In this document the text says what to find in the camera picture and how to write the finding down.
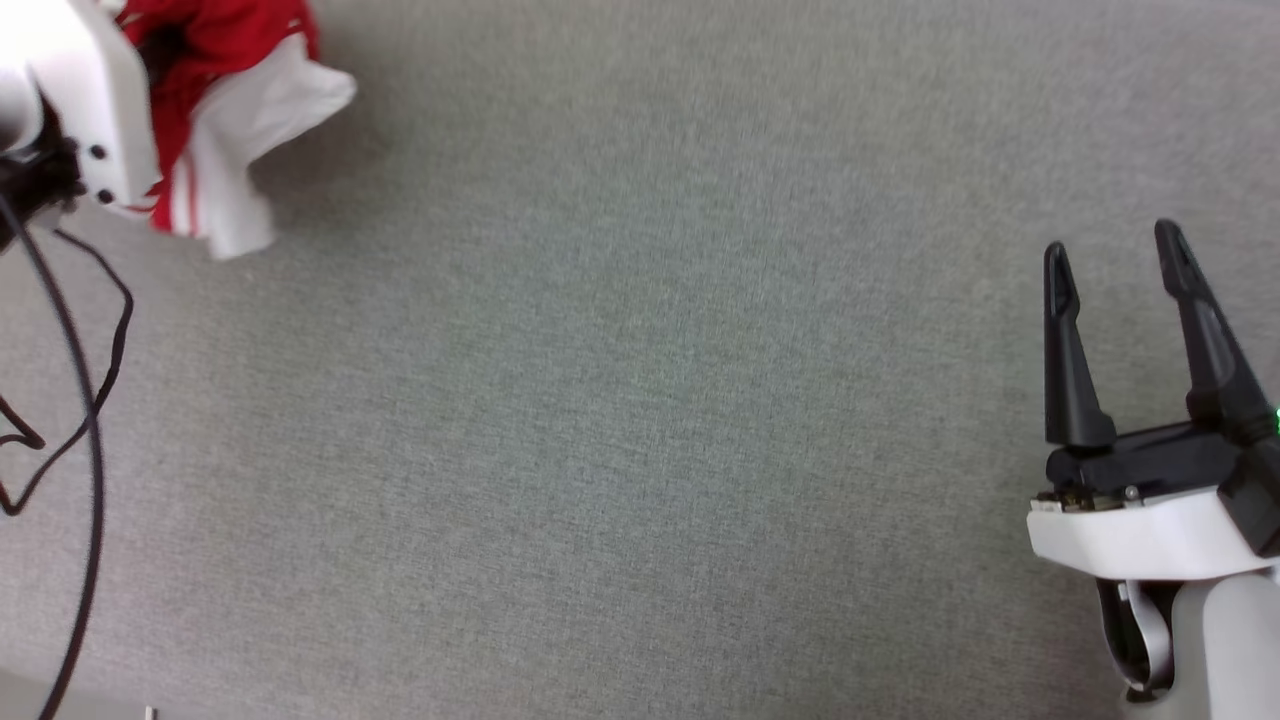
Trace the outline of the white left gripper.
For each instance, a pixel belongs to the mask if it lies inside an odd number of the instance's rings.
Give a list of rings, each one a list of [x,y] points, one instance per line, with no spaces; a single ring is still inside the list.
[[[0,0],[0,158],[46,132],[76,146],[81,183],[141,208],[161,179],[148,74],[115,22],[119,3]]]

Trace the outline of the red and white garment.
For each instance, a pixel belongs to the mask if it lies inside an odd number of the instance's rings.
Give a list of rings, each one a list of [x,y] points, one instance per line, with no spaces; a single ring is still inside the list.
[[[276,237],[250,168],[355,99],[324,65],[310,0],[100,0],[152,74],[161,179],[122,215],[230,260]]]

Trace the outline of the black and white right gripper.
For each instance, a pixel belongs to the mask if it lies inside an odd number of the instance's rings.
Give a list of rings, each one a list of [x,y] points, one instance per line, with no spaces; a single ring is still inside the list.
[[[1108,582],[1201,582],[1260,571],[1280,577],[1280,552],[1258,553],[1219,496],[1242,459],[1238,446],[1280,436],[1276,407],[1181,227],[1158,219],[1155,242],[1164,288],[1181,323],[1190,374],[1187,410],[1203,428],[1184,421],[1117,438],[1082,343],[1082,302],[1068,250],[1050,243],[1043,266],[1044,438],[1061,448],[1046,462],[1050,488],[1030,502],[1030,547],[1041,559]]]

